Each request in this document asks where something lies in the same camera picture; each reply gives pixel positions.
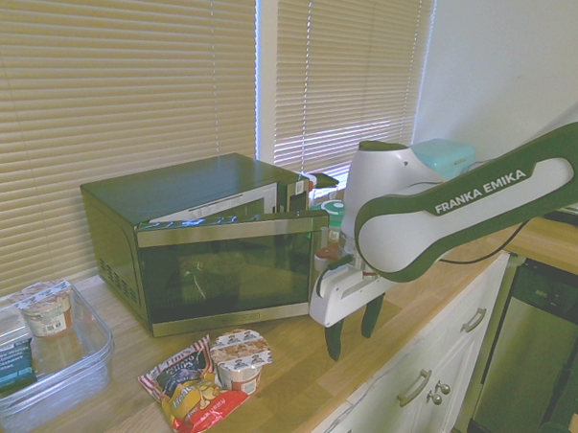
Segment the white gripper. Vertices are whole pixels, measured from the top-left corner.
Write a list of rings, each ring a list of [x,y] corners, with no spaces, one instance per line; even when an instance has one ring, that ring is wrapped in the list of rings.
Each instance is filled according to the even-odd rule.
[[[354,256],[338,260],[315,256],[313,262],[320,274],[312,289],[310,316],[325,327],[327,353],[338,361],[343,319],[365,306],[360,330],[369,339],[378,322],[388,281],[376,273],[365,275],[361,259]]]

